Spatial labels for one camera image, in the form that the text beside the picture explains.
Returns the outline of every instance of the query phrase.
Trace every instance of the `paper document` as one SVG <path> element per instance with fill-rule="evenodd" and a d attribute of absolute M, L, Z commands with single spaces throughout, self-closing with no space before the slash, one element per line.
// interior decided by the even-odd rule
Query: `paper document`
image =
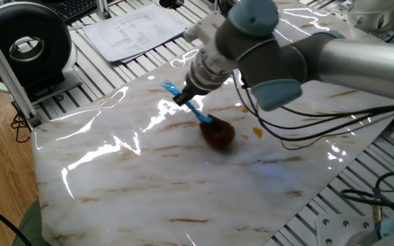
<path fill-rule="evenodd" d="M 128 60 L 183 33 L 186 24 L 151 3 L 135 11 L 83 28 L 111 62 Z"/>

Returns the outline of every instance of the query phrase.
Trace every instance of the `wooden floor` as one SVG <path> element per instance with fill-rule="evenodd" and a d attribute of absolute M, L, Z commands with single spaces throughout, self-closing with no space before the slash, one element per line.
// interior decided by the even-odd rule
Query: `wooden floor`
<path fill-rule="evenodd" d="M 28 206 L 38 199 L 31 141 L 17 143 L 10 123 L 16 111 L 0 92 L 0 213 L 18 226 Z M 29 136 L 22 128 L 20 138 Z M 0 222 L 0 246 L 11 245 L 14 233 Z"/>

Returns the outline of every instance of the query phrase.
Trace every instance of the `keyboard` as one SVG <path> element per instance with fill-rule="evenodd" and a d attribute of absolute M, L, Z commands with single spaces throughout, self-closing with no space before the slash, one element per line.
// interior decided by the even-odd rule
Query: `keyboard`
<path fill-rule="evenodd" d="M 51 9 L 57 12 L 65 24 L 70 25 L 94 11 L 96 9 L 96 0 L 66 0 L 52 6 Z"/>

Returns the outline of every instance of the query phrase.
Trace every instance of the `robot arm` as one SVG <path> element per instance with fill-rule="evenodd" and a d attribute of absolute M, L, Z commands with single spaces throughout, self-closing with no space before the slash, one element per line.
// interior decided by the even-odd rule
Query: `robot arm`
<path fill-rule="evenodd" d="M 311 80 L 394 98 L 394 44 L 348 41 L 331 31 L 281 48 L 272 34 L 277 23 L 273 1 L 243 0 L 228 18 L 215 13 L 189 29 L 187 41 L 199 38 L 206 46 L 175 102 L 218 89 L 236 68 L 265 111 L 295 100 L 300 85 Z"/>

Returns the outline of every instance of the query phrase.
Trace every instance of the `glossy surface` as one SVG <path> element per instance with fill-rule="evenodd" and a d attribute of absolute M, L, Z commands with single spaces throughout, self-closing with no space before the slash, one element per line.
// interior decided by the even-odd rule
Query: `glossy surface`
<path fill-rule="evenodd" d="M 286 8 L 276 35 L 281 44 L 327 28 L 377 42 L 327 13 L 300 3 L 278 4 Z M 232 146 L 216 152 L 204 141 L 195 115 L 176 106 L 160 86 L 169 80 L 180 87 L 195 53 L 34 130 L 46 240 L 54 245 L 263 245 L 389 122 L 288 151 L 243 110 L 228 80 L 193 101 L 203 114 L 235 127 Z M 394 104 L 319 82 L 302 87 L 304 95 L 288 107 L 323 113 Z M 285 126 L 315 120 L 282 110 L 262 116 Z M 277 132 L 309 135 L 347 120 Z"/>

